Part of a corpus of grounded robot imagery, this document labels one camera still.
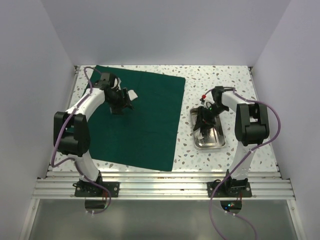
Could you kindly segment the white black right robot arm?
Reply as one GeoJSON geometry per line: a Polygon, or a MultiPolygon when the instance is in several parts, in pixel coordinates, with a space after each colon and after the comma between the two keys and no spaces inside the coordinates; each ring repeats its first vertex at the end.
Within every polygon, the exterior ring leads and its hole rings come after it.
{"type": "Polygon", "coordinates": [[[200,99],[201,106],[196,108],[194,137],[201,141],[207,139],[210,129],[217,125],[217,117],[221,113],[235,113],[234,135],[238,144],[222,185],[223,192],[232,197],[241,190],[239,182],[248,178],[255,148],[269,137],[268,110],[263,103],[249,101],[237,95],[234,87],[216,86],[210,93],[213,102],[207,101],[207,95],[204,94],[200,99]]]}

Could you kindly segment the white gauze square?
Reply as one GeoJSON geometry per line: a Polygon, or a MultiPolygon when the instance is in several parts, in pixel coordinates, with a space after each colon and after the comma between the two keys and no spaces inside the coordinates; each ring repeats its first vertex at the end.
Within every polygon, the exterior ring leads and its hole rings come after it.
{"type": "Polygon", "coordinates": [[[133,101],[133,100],[135,100],[135,99],[138,98],[138,95],[137,95],[136,92],[135,92],[134,90],[132,90],[132,89],[128,91],[128,96],[129,96],[129,99],[130,99],[131,101],[133,101]]]}

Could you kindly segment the steel instrument tray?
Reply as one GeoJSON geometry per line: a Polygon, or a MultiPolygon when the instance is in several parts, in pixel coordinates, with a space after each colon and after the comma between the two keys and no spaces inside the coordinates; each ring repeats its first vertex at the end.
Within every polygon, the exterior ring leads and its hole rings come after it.
{"type": "Polygon", "coordinates": [[[189,113],[192,126],[193,142],[196,149],[202,151],[217,150],[226,145],[219,116],[215,118],[216,124],[207,130],[207,134],[203,135],[203,139],[198,140],[197,135],[200,133],[200,129],[194,130],[196,125],[197,108],[191,108],[189,113]]]}

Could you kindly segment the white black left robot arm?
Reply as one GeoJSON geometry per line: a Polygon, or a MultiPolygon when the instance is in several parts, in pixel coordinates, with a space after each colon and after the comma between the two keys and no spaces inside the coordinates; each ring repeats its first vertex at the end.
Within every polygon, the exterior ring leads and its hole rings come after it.
{"type": "Polygon", "coordinates": [[[56,168],[64,162],[73,161],[79,173],[79,180],[87,182],[86,190],[92,196],[103,193],[101,172],[95,166],[90,155],[91,135],[88,121],[101,105],[107,103],[114,115],[123,113],[123,109],[133,109],[132,101],[138,95],[127,88],[90,87],[80,100],[64,112],[56,112],[53,120],[54,150],[50,166],[56,168]]]}

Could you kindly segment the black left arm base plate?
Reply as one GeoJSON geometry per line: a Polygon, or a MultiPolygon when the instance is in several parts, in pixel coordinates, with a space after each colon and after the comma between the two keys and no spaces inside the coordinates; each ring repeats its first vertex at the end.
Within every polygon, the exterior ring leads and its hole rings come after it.
{"type": "MultiPolygon", "coordinates": [[[[100,185],[109,191],[108,196],[111,196],[112,198],[117,198],[119,196],[119,182],[102,182],[100,185]]],[[[74,196],[78,198],[98,198],[106,196],[104,190],[101,187],[95,186],[89,182],[78,181],[76,183],[73,183],[72,186],[75,188],[74,196]]]]}

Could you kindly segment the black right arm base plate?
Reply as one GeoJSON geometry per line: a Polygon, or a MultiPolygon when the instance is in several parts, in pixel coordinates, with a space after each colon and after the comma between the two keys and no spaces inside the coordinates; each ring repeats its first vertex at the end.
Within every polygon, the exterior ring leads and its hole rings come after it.
{"type": "MultiPolygon", "coordinates": [[[[210,198],[215,188],[219,185],[219,181],[211,181],[206,183],[207,194],[210,198]]],[[[213,194],[214,198],[251,198],[253,196],[251,185],[249,182],[242,186],[226,187],[222,184],[213,194]]]]}

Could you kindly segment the green surgical cloth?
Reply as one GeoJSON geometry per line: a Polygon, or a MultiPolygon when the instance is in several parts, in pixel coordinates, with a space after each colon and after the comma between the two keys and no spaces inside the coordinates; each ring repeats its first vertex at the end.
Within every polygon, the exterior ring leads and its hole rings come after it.
{"type": "Polygon", "coordinates": [[[88,120],[89,153],[95,160],[157,171],[173,168],[177,132],[186,80],[183,77],[97,65],[92,83],[101,73],[113,73],[121,87],[134,90],[133,109],[111,114],[107,103],[88,120]]]}

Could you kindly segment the white bow-shaped gauze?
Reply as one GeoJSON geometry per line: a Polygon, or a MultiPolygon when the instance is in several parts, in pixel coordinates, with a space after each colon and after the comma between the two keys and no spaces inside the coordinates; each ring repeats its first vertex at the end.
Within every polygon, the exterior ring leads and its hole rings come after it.
{"type": "Polygon", "coordinates": [[[202,140],[204,137],[203,137],[202,133],[200,132],[200,133],[196,136],[196,138],[200,141],[200,140],[202,140]]]}

